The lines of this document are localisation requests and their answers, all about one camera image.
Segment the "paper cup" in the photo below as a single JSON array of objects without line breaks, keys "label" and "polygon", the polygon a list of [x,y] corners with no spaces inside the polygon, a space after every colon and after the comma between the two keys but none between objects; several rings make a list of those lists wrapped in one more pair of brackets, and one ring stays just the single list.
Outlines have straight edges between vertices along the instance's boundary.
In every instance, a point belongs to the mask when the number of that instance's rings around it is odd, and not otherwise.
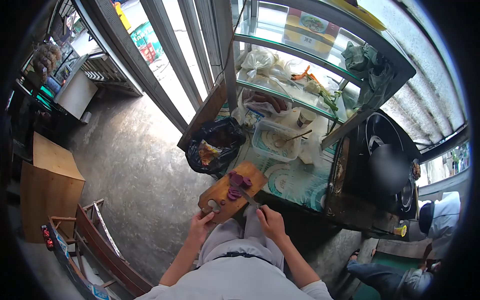
[{"label": "paper cup", "polygon": [[299,119],[297,120],[297,125],[300,128],[305,128],[310,125],[310,123],[312,123],[316,118],[317,114],[313,111],[309,111],[306,108],[300,108],[300,115]]},{"label": "paper cup", "polygon": [[404,225],[403,227],[396,227],[393,229],[393,234],[404,237],[407,234],[407,226]]}]

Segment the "hand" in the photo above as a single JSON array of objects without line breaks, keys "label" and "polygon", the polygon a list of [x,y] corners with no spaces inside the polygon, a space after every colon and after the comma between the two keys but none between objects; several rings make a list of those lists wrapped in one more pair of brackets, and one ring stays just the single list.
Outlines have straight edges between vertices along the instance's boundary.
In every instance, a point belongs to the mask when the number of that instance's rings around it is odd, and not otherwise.
[{"label": "hand", "polygon": [[260,208],[262,210],[257,209],[257,216],[260,220],[260,225],[262,225],[264,234],[275,244],[288,238],[285,233],[285,225],[283,223],[282,215],[271,210],[267,205],[262,205]]},{"label": "hand", "polygon": [[198,247],[203,245],[207,233],[215,226],[215,224],[210,222],[215,215],[214,212],[211,212],[204,217],[202,217],[202,214],[203,213],[200,211],[193,216],[187,237],[187,241],[194,243],[194,245]]}]

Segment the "wooden cutting board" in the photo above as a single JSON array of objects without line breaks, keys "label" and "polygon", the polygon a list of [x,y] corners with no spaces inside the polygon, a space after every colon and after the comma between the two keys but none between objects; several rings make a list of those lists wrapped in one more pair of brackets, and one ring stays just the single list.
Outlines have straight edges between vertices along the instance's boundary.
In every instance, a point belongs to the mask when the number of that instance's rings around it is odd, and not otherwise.
[{"label": "wooden cutting board", "polygon": [[[268,178],[260,172],[250,161],[242,161],[236,168],[233,169],[244,177],[249,177],[252,181],[252,186],[249,189],[244,189],[245,192],[253,198],[255,194],[261,190],[268,182]],[[214,223],[223,223],[230,219],[239,209],[241,209],[248,201],[241,197],[235,201],[231,201],[227,197],[228,188],[231,186],[228,181],[229,177],[226,174],[208,190],[200,195],[198,206],[204,213],[212,211],[212,207],[208,205],[210,199],[214,200],[220,206],[220,213],[215,214],[212,219]],[[225,205],[221,205],[221,201],[225,200]]]}]

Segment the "black plastic bag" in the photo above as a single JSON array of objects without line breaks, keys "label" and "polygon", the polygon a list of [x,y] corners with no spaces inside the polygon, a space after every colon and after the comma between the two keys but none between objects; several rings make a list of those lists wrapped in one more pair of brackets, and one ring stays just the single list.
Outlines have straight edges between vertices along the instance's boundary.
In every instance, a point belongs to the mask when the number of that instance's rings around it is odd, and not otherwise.
[{"label": "black plastic bag", "polygon": [[[202,163],[198,152],[200,143],[205,140],[212,146],[222,149],[218,157],[215,157],[208,165]],[[192,135],[186,157],[188,164],[198,173],[218,174],[225,170],[232,160],[237,157],[240,146],[246,141],[241,126],[232,117],[207,121]]]}]

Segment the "food picture sign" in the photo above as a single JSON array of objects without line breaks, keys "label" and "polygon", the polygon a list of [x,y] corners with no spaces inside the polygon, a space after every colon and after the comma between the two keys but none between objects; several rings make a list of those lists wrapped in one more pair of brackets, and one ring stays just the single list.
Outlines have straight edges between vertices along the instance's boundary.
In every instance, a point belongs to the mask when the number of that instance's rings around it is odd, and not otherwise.
[{"label": "food picture sign", "polygon": [[160,57],[163,53],[162,46],[153,31],[150,21],[147,21],[138,26],[130,37],[134,41],[138,50],[142,54],[147,64],[151,64],[154,60]]},{"label": "food picture sign", "polygon": [[327,59],[340,27],[297,9],[289,8],[283,33],[283,42],[295,47],[314,50],[317,56]]}]

